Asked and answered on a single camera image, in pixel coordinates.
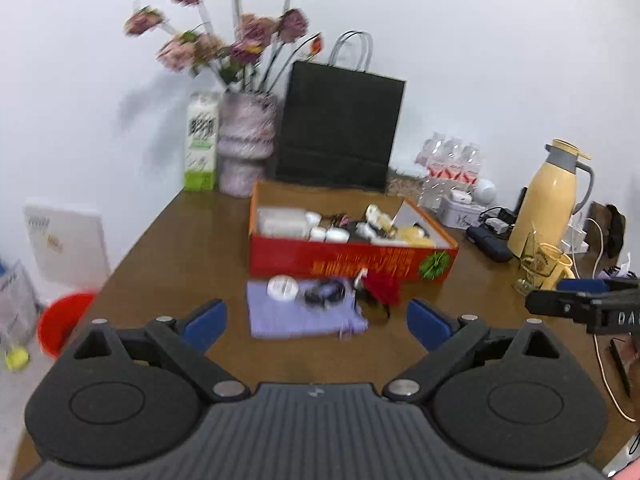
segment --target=blue gripper pad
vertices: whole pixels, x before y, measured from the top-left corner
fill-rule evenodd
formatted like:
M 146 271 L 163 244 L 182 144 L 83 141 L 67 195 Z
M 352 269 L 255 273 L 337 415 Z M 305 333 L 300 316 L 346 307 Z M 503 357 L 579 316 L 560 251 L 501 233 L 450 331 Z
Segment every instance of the blue gripper pad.
M 456 332 L 458 322 L 447 318 L 429 303 L 415 298 L 409 302 L 406 310 L 409 332 L 428 351 L 438 348 Z
M 209 301 L 184 322 L 179 335 L 184 342 L 204 353 L 225 331 L 226 303 L 222 300 Z
M 609 286 L 602 280 L 561 280 L 558 282 L 558 285 L 556 285 L 556 290 L 562 292 L 603 294 L 609 291 Z

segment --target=black paper bag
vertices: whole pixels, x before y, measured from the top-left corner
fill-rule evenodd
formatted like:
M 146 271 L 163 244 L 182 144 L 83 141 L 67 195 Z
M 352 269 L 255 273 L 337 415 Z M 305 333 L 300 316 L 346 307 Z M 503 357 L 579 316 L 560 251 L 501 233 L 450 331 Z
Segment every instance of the black paper bag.
M 403 93 L 404 81 L 295 62 L 271 176 L 384 190 Z

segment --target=red bucket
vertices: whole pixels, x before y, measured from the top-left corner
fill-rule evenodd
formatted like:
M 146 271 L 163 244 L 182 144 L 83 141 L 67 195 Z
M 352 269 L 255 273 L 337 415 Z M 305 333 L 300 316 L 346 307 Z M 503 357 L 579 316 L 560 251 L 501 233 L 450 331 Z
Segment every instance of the red bucket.
M 38 322 L 38 340 L 45 354 L 51 357 L 60 355 L 66 340 L 94 299 L 94 292 L 79 292 L 51 303 Z

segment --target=thermos handle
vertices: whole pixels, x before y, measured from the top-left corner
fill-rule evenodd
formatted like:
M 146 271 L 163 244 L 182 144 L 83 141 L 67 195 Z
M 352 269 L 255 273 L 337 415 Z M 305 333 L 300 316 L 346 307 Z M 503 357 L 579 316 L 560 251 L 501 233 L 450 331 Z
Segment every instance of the thermos handle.
M 582 206 L 584 206 L 587 203 L 587 200 L 591 196 L 591 191 L 593 190 L 593 179 L 594 179 L 593 170 L 586 164 L 583 164 L 582 162 L 576 162 L 575 167 L 578 168 L 579 170 L 583 170 L 589 173 L 589 188 L 587 189 L 587 194 L 584 196 L 582 201 L 575 206 L 575 209 L 572 215 L 575 215 L 578 211 L 580 211 L 580 209 L 582 209 Z

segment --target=open cardboard box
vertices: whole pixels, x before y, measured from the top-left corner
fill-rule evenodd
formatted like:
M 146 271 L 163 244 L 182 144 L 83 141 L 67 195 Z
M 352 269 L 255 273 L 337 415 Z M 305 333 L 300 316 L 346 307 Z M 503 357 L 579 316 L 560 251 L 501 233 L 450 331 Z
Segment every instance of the open cardboard box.
M 257 231 L 261 207 L 297 207 L 323 216 L 346 213 L 351 219 L 359 219 L 370 204 L 395 216 L 396 226 L 412 226 L 418 222 L 436 241 L 436 248 L 312 242 L 265 237 Z M 249 236 L 249 272 L 255 278 L 277 274 L 300 278 L 354 278 L 361 269 L 370 269 L 392 274 L 401 282 L 442 282 L 458 254 L 456 241 L 410 200 L 357 189 L 303 187 L 268 180 L 261 180 L 255 186 Z

